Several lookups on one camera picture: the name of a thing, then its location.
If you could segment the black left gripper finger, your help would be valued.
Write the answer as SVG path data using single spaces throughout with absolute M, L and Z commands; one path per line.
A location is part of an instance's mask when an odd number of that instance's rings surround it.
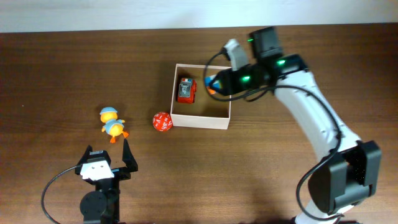
M 78 161 L 78 163 L 76 165 L 76 168 L 75 168 L 76 175 L 80 175 L 81 168 L 82 168 L 83 164 L 87 163 L 89 155 L 92 151 L 93 151 L 93 148 L 90 145 L 88 145 L 88 147 L 86 148 L 86 151 L 83 153 L 81 159 Z
M 134 156 L 132 155 L 132 152 L 129 147 L 129 143 L 128 143 L 127 139 L 124 139 L 124 142 L 123 142 L 122 161 L 125 163 L 125 170 L 127 172 L 137 172 L 138 171 L 137 162 L 136 162 Z

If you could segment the red toy car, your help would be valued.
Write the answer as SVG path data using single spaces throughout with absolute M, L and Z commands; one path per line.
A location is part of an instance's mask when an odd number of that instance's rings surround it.
M 179 103 L 193 104 L 195 102 L 196 92 L 196 80 L 192 78 L 182 78 L 178 85 L 177 101 Z

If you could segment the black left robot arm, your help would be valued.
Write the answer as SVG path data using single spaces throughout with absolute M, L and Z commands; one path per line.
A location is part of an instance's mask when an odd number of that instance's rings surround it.
M 129 180 L 131 173 L 138 171 L 127 139 L 123 141 L 123 167 L 111 168 L 111 158 L 107 151 L 94 151 L 91 146 L 75 168 L 75 174 L 95 187 L 80 202 L 83 222 L 87 224 L 119 223 L 119 198 L 121 181 Z

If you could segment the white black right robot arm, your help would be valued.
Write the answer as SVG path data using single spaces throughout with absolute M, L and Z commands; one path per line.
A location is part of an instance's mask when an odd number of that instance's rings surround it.
M 313 73 L 297 54 L 286 55 L 274 27 L 250 33 L 255 63 L 235 39 L 220 50 L 231 66 L 203 75 L 216 101 L 256 101 L 272 93 L 292 114 L 310 141 L 317 164 L 300 179 L 311 199 L 292 223 L 343 223 L 344 214 L 376 193 L 382 152 L 364 142 L 337 115 L 318 88 Z

